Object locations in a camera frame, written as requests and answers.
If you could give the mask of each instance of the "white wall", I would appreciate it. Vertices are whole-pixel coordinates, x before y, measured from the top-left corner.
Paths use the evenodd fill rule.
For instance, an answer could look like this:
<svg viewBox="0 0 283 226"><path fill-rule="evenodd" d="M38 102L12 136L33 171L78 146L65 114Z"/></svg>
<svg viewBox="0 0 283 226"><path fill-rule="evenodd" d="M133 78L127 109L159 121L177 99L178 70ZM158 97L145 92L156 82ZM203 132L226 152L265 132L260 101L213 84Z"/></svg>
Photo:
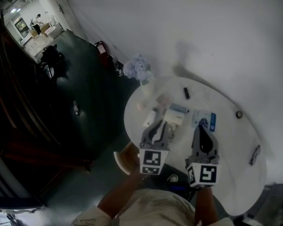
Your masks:
<svg viewBox="0 0 283 226"><path fill-rule="evenodd" d="M51 17L51 15L54 15L57 22L59 22L64 30L70 29L66 19L64 18L64 15L59 11L58 4L56 0L38 0L40 4L43 6L43 8L48 11L48 15Z"/></svg>
<svg viewBox="0 0 283 226"><path fill-rule="evenodd" d="M181 63L232 99L266 147L267 183L283 183L283 0L68 2L89 40L121 62L142 53L157 76Z"/></svg>
<svg viewBox="0 0 283 226"><path fill-rule="evenodd" d="M17 32L15 26L11 22L6 24L6 28L17 42L19 41L19 39L22 39L22 37Z"/></svg>
<svg viewBox="0 0 283 226"><path fill-rule="evenodd" d="M21 8L19 14L26 22L26 25L29 26L31 19L37 17L38 14L41 14L40 21L44 23L48 22L51 15L45 14L45 11L45 8L43 8L40 2L38 0L34 0L33 2L27 2L27 5Z"/></svg>

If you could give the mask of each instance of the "blue and white package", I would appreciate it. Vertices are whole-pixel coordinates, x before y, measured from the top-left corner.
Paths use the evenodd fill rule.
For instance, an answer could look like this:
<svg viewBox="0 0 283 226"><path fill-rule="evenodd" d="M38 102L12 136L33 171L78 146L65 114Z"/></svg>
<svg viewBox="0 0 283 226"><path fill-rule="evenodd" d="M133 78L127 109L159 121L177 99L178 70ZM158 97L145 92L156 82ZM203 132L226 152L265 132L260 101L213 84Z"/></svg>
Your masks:
<svg viewBox="0 0 283 226"><path fill-rule="evenodd" d="M202 125L211 132L216 128L216 114L210 111L194 110L192 116L192 127Z"/></svg>

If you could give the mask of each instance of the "flower vase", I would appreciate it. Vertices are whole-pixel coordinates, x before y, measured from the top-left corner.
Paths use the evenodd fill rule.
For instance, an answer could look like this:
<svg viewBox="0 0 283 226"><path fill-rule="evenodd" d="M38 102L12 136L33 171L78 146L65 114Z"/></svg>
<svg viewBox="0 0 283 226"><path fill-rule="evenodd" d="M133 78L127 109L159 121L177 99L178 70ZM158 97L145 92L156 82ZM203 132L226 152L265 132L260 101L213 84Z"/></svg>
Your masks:
<svg viewBox="0 0 283 226"><path fill-rule="evenodd" d="M153 95L154 88L155 88L154 76L151 72L148 72L148 73L150 74L149 80L147 82L140 81L140 84L141 84L141 88L142 88L141 90L144 93L144 95L151 96L151 95Z"/></svg>

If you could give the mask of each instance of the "beige shirt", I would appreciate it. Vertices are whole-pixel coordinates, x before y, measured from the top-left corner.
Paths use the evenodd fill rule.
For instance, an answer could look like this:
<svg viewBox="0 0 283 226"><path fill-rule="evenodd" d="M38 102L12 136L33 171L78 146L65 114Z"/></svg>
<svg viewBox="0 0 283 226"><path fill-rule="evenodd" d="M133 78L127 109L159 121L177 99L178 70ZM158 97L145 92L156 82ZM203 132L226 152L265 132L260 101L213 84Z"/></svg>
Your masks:
<svg viewBox="0 0 283 226"><path fill-rule="evenodd" d="M136 191L116 218L93 206L80 214L72 226L194 226L194 208L184 198L152 189ZM233 226L224 218L210 226Z"/></svg>

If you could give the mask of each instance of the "small white bottle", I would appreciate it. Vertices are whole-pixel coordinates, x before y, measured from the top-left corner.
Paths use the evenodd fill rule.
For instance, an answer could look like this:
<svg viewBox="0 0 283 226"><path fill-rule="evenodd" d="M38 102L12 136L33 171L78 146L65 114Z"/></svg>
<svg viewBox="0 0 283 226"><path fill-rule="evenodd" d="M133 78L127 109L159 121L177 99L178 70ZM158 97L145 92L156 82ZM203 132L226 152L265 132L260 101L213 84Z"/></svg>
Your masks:
<svg viewBox="0 0 283 226"><path fill-rule="evenodd" d="M148 127L149 125L151 125L155 121L157 111L158 111L158 108L153 107L153 109L150 111L147 119L143 123L144 127Z"/></svg>

